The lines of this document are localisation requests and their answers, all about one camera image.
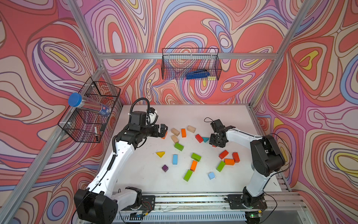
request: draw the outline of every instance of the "wire mesh basket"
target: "wire mesh basket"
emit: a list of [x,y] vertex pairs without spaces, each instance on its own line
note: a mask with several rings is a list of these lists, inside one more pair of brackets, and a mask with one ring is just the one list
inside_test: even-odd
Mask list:
[[163,48],[163,79],[219,80],[218,48]]
[[[112,114],[121,89],[107,82],[93,81],[91,78],[89,80],[90,81],[87,81],[86,83],[90,82],[90,86],[84,95],[112,108]],[[106,130],[106,126],[111,116],[103,116],[92,111],[75,108],[68,121],[61,122],[70,108],[71,107],[69,106],[66,112],[62,115],[58,125],[75,142],[101,142],[102,135]]]

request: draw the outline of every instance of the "yellow triangle block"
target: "yellow triangle block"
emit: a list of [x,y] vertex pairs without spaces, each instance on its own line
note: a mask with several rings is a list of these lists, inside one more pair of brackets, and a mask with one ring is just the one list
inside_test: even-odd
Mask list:
[[162,158],[164,156],[165,152],[157,152],[157,155]]

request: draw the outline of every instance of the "psychedelic wall pattern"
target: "psychedelic wall pattern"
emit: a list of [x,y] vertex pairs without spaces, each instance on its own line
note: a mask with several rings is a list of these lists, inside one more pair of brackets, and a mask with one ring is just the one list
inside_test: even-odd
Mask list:
[[[295,0],[88,0],[81,11],[100,52],[218,47],[226,53],[271,53],[277,51],[300,6]],[[151,104],[248,103],[269,63],[222,60],[223,72],[216,82],[162,80],[161,60],[104,61],[122,88],[123,104],[139,97],[147,97]]]
[[317,1],[254,105],[318,223],[358,223],[357,31],[357,1]]
[[[0,206],[57,126],[68,96],[97,66],[66,3],[0,1]],[[118,108],[100,144],[67,135],[13,223],[68,223],[73,194],[93,179]]]

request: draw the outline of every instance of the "purple cube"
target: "purple cube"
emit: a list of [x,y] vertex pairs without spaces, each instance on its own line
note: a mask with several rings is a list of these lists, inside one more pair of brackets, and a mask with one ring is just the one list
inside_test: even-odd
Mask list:
[[164,165],[162,168],[161,168],[164,172],[168,171],[168,167],[166,165]]

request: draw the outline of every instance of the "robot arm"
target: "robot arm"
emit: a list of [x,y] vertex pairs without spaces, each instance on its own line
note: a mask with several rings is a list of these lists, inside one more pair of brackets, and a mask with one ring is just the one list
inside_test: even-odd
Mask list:
[[255,170],[249,184],[243,189],[242,205],[252,208],[264,194],[263,189],[270,177],[285,164],[281,150],[271,135],[256,136],[235,130],[233,126],[225,127],[219,119],[210,125],[214,134],[211,134],[209,144],[223,148],[231,141],[251,149]]
[[[140,100],[147,101],[147,112],[132,111],[134,105]],[[118,174],[143,139],[164,137],[168,127],[161,124],[159,132],[159,125],[155,124],[158,119],[157,111],[150,107],[146,98],[137,99],[132,104],[129,115],[128,124],[117,136],[113,137],[112,155],[109,156],[86,190],[79,189],[74,196],[80,219],[97,224],[110,224],[118,210],[128,206],[135,209],[142,203],[141,190],[135,187],[126,187],[122,192],[112,195]]]

